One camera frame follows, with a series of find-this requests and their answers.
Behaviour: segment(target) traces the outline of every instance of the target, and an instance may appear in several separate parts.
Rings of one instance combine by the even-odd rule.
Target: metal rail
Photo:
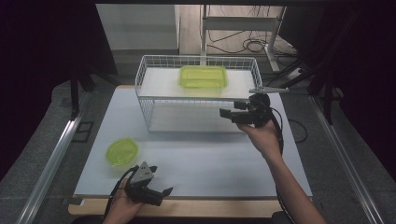
[[[52,179],[53,177],[55,177],[59,165],[61,164],[62,159],[64,158],[64,153],[66,152],[70,142],[72,141],[73,135],[81,121],[82,115],[84,113],[84,109],[90,97],[91,94],[88,92],[85,92],[82,95],[79,103],[80,112],[78,113],[77,117],[74,120],[69,120],[67,122],[66,127],[64,128],[64,132],[61,135],[61,138],[56,144],[55,149],[52,151],[52,154],[49,157],[49,161],[44,167],[41,176],[38,178],[37,182],[35,183],[35,188],[30,194],[16,223],[32,223],[34,221],[35,215],[37,214],[37,211],[40,208],[40,205],[43,202],[48,189],[50,188]]]
[[[352,188],[354,189],[356,195],[358,196],[359,202],[361,203],[361,207],[363,208],[366,216],[368,217],[370,223],[378,224],[385,223],[383,218],[380,216],[378,208],[375,205],[373,197],[371,196],[369,190],[361,180],[357,170],[355,169],[351,159],[347,155],[347,151],[345,150],[343,144],[338,138],[337,132],[333,128],[333,126],[329,125],[322,113],[322,107],[320,102],[318,101],[318,97],[310,96],[310,100],[316,109],[318,118],[320,123],[322,124],[324,131],[328,135],[332,147],[334,149],[335,154],[338,157],[338,160],[341,163],[341,166],[346,173],[346,177],[348,178]]]

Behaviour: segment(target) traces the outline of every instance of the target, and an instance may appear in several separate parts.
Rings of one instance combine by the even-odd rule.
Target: forearm
[[[282,158],[267,159],[276,187],[296,223],[326,223]]]

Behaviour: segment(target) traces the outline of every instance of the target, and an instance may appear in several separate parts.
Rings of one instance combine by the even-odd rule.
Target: white wall
[[[111,49],[178,49],[178,6],[96,7]]]

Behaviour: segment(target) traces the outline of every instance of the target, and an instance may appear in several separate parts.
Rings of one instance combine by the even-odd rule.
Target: person's right hand
[[[247,124],[236,124],[236,126],[247,133],[253,146],[260,151],[267,161],[282,158],[276,127],[271,120],[260,128],[253,128]]]

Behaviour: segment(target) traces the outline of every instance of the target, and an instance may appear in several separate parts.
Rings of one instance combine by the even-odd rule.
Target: yellow plastic container
[[[185,89],[220,90],[228,86],[227,70],[224,66],[185,65],[178,82]]]
[[[137,143],[131,138],[121,138],[108,147],[106,159],[113,166],[123,166],[134,160],[138,152]]]

